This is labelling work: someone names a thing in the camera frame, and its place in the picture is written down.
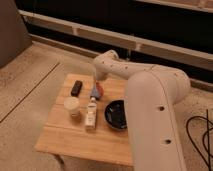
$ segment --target black wall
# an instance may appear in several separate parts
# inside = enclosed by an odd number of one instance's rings
[[[213,53],[213,14],[133,0],[16,0],[19,9]]]

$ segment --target black bowl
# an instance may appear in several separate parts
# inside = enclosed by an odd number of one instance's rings
[[[115,100],[107,105],[105,109],[105,119],[107,123],[117,130],[125,130],[127,128],[124,101]]]

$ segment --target table leg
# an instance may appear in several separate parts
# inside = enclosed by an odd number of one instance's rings
[[[61,156],[59,156],[57,154],[53,154],[53,156],[58,161],[61,171],[65,171],[65,163],[64,163],[63,159],[61,158]]]

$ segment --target wall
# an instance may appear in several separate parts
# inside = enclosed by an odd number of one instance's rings
[[[0,1],[0,68],[30,44],[31,40],[13,0]]]

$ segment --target floor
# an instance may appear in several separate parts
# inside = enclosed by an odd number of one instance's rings
[[[91,58],[40,43],[35,43],[34,46],[45,49],[44,53],[57,54],[49,57],[58,60],[60,64],[0,123],[0,171],[60,170],[53,156],[36,152],[34,145],[66,75],[68,73],[92,74]],[[206,108],[213,108],[213,93],[195,88],[192,88],[184,101],[175,105],[184,157],[189,171],[207,170],[191,146],[185,131],[186,120],[193,115],[203,115]],[[205,127],[205,124],[198,122],[193,125],[194,130],[196,125]],[[195,131],[193,135],[199,137],[199,133]],[[71,157],[64,157],[64,160],[69,171],[133,170]]]

